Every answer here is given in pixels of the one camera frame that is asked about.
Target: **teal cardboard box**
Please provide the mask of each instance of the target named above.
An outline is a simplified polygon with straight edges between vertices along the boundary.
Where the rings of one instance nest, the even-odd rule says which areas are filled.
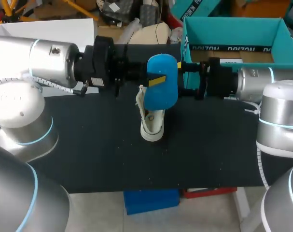
[[[182,60],[220,57],[224,66],[293,69],[293,39],[280,18],[188,17],[183,25]],[[239,62],[222,62],[224,59]],[[198,73],[185,73],[184,86],[196,89]]]
[[[176,0],[171,12],[180,21],[191,16],[209,16],[220,0]]]

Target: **blue object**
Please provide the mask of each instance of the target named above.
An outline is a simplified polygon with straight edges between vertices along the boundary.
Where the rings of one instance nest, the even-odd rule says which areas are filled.
[[[179,205],[180,194],[174,190],[124,191],[127,214],[137,214]]]
[[[171,12],[180,21],[186,17],[206,17],[215,9],[220,0],[178,0]]]
[[[271,67],[293,69],[293,39],[280,18],[188,17],[183,25],[181,56],[192,63],[190,50],[217,50],[239,47],[258,47],[270,52],[274,63],[223,63],[234,71],[240,67]],[[184,86],[196,89],[198,73],[185,73]]]
[[[29,164],[28,164],[28,166],[30,167],[30,169],[32,170],[32,172],[34,174],[35,189],[34,189],[34,193],[32,195],[32,199],[31,199],[28,211],[27,211],[23,221],[21,222],[21,224],[19,225],[19,227],[16,229],[15,232],[21,232],[23,230],[23,228],[25,227],[25,225],[27,223],[27,220],[30,217],[30,214],[32,213],[32,211],[34,209],[34,206],[35,206],[35,203],[36,203],[36,200],[37,200],[37,194],[38,194],[38,177],[37,177],[37,173],[36,173],[35,169],[32,166],[30,166]]]
[[[166,81],[147,88],[144,96],[145,109],[166,110],[174,106],[179,95],[177,60],[168,54],[155,55],[147,62],[147,73],[165,75]]]

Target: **teal box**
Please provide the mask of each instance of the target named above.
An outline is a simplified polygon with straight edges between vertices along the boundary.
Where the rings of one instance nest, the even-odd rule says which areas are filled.
[[[188,17],[183,25],[182,60],[192,63],[191,50],[271,53],[273,63],[222,63],[241,67],[293,69],[293,39],[280,18]],[[199,74],[185,73],[184,86],[199,87]]]
[[[177,0],[171,12],[180,21],[186,17],[209,16],[220,0]]]

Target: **blue sponge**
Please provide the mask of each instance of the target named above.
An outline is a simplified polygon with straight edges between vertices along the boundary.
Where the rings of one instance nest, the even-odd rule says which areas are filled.
[[[166,110],[174,106],[178,99],[177,60],[168,54],[155,55],[147,62],[147,73],[165,75],[166,81],[147,88],[144,97],[145,109]]]

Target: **cardboard box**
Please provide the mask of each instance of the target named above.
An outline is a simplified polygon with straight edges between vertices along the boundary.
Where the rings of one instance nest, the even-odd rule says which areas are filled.
[[[100,26],[98,27],[98,35],[111,37],[114,40],[114,43],[118,41],[119,37],[124,32],[124,27],[117,26]]]
[[[209,16],[219,2],[220,0],[177,0],[171,12],[183,22],[186,17]]]
[[[293,39],[278,18],[189,17],[183,26],[181,55],[188,63],[209,57],[242,59],[224,66],[293,69]],[[184,86],[198,88],[198,73],[185,73]]]
[[[234,17],[283,18],[290,0],[232,0]]]

